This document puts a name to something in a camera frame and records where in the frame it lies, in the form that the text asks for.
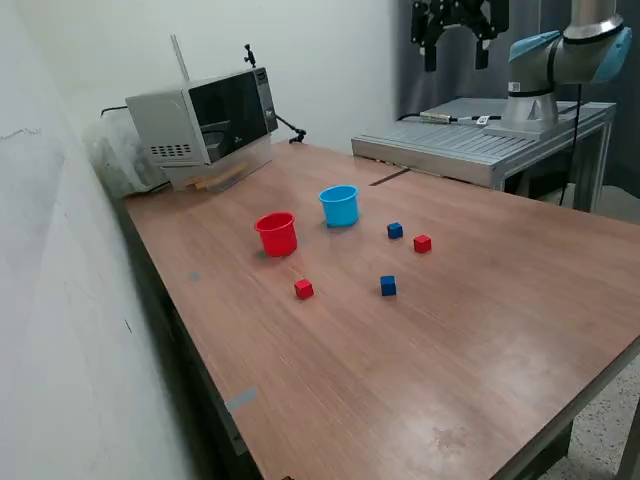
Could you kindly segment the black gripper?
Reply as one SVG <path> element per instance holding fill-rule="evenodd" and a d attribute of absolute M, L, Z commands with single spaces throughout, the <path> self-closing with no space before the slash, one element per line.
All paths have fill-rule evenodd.
<path fill-rule="evenodd" d="M 477 38 L 475 68 L 485 69 L 489 63 L 489 45 L 509 28 L 509 1 L 489 0 L 489 17 L 483 13 L 484 1 L 437 0 L 414 1 L 411 9 L 411 42 L 418 45 L 424 57 L 424 70 L 437 67 L 437 42 L 445 24 L 467 24 Z"/>

